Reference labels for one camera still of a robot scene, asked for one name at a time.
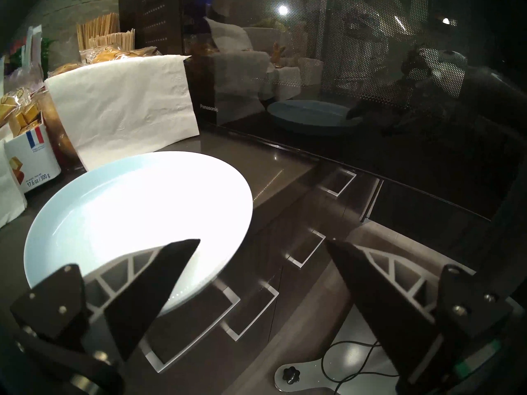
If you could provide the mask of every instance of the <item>microwave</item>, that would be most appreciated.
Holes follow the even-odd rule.
[[[119,0],[185,61],[198,122],[482,216],[523,159],[525,0]],[[473,195],[484,195],[480,208]]]

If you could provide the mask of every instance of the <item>white napkin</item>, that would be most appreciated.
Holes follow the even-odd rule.
[[[235,52],[252,49],[252,43],[242,27],[238,25],[222,24],[205,18],[209,23],[214,43],[220,52]]]
[[[0,139],[0,228],[19,216],[27,207],[24,193],[19,189]]]
[[[199,135],[184,59],[165,55],[112,60],[46,80],[87,170]]]

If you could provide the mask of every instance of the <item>black cable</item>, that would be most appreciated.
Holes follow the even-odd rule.
[[[366,359],[364,360],[362,366],[359,368],[359,370],[351,375],[348,375],[346,378],[344,378],[343,380],[340,380],[340,381],[337,381],[337,380],[334,380],[332,378],[330,378],[328,376],[328,374],[326,374],[326,371],[324,370],[324,357],[326,356],[326,354],[328,353],[329,351],[329,348],[333,347],[333,346],[336,346],[338,344],[344,344],[344,343],[350,343],[350,344],[357,344],[357,345],[362,345],[362,346],[365,346],[365,347],[370,347],[370,351],[368,352],[368,355],[366,356]],[[390,375],[390,374],[384,374],[382,372],[362,372],[362,370],[364,369],[364,367],[366,366],[366,363],[368,362],[368,358],[370,358],[370,355],[372,354],[372,351],[373,351],[373,348],[375,347],[380,347],[381,345],[380,344],[377,344],[378,341],[376,341],[375,343],[373,344],[366,344],[366,343],[363,343],[363,342],[360,342],[360,341],[338,341],[336,343],[333,343],[332,345],[329,346],[329,348],[327,349],[327,351],[324,353],[324,355],[322,356],[322,360],[320,361],[320,367],[322,368],[322,374],[324,374],[324,376],[330,380],[331,382],[335,382],[337,383],[337,387],[335,388],[335,392],[333,392],[333,395],[336,395],[337,394],[337,391],[339,390],[340,386],[342,384],[344,384],[345,382],[348,382],[348,381],[351,381],[352,379],[356,378],[357,376],[361,375],[361,374],[373,374],[373,375],[381,375],[381,376],[389,376],[389,377],[397,377],[399,375]]]

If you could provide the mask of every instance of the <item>drawer handle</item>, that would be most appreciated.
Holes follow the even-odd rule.
[[[164,372],[170,365],[178,361],[181,357],[183,357],[187,352],[189,352],[198,342],[200,342],[214,327],[216,327],[221,320],[240,302],[240,297],[236,295],[232,291],[230,287],[228,287],[225,283],[223,283],[219,278],[216,278],[212,284],[220,290],[227,299],[231,302],[231,305],[229,308],[227,308],[223,314],[218,317],[214,323],[212,323],[210,326],[208,326],[198,337],[196,337],[189,345],[187,345],[185,348],[183,348],[180,352],[178,352],[174,357],[172,357],[169,361],[166,363],[163,363],[159,359],[159,357],[154,353],[152,350],[150,344],[148,344],[148,341],[146,338],[143,338],[139,342],[139,348],[141,348],[141,351],[147,358],[148,362],[150,362],[150,365],[154,367],[154,370],[156,370],[157,373]]]
[[[312,233],[314,233],[315,235],[317,235],[319,238],[320,238],[320,242],[315,246],[315,248],[313,249],[313,251],[309,254],[309,256],[307,256],[307,258],[304,260],[304,262],[299,262],[297,261],[295,258],[293,258],[291,255],[289,255],[287,257],[287,260],[289,262],[292,262],[294,263],[296,266],[300,267],[302,269],[302,266],[304,266],[307,261],[309,260],[309,258],[313,255],[313,253],[318,249],[318,247],[322,244],[322,242],[324,241],[324,239],[326,239],[326,236],[322,235],[320,232],[317,232],[315,231],[314,229],[311,231]]]
[[[274,302],[274,300],[278,297],[278,295],[280,294],[269,283],[261,281],[260,284],[262,285],[262,287],[266,288],[267,290],[269,290],[269,292],[271,292],[271,294],[273,295],[273,298],[271,299],[271,301],[269,301],[269,303],[266,304],[266,306],[263,308],[263,310],[258,313],[258,315],[254,318],[254,320],[252,320],[249,323],[249,325],[247,327],[245,327],[245,329],[240,334],[236,334],[234,332],[234,330],[231,327],[229,327],[229,325],[227,323],[225,323],[225,321],[222,321],[221,324],[220,324],[221,328],[223,328],[223,330],[225,330],[225,332],[235,341],[238,341],[247,332],[247,330],[249,330],[249,328],[256,322],[256,320],[258,320],[260,318],[260,316],[264,313],[264,311],[267,310],[267,307],[269,307]]]
[[[346,175],[349,175],[351,177],[349,179],[349,181],[346,183],[346,185],[344,185],[339,192],[335,192],[335,191],[329,190],[328,188],[326,188],[324,186],[320,186],[321,190],[326,191],[327,193],[333,195],[335,198],[338,198],[340,196],[340,194],[342,194],[342,192],[344,192],[344,190],[346,188],[348,188],[348,185],[350,185],[350,183],[353,181],[353,179],[357,176],[357,174],[352,173],[351,171],[345,170],[343,168],[339,168],[338,171],[340,171],[340,172],[342,172],[342,173],[344,173]]]

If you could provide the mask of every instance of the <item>plate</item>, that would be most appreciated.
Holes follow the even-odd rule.
[[[77,263],[83,276],[121,255],[201,239],[161,314],[192,298],[225,267],[252,217],[245,178],[214,157],[156,152],[114,161],[57,192],[24,247],[30,287]]]
[[[271,103],[267,111],[277,125],[300,134],[336,136],[350,132],[358,123],[346,120],[349,107],[317,100]]]

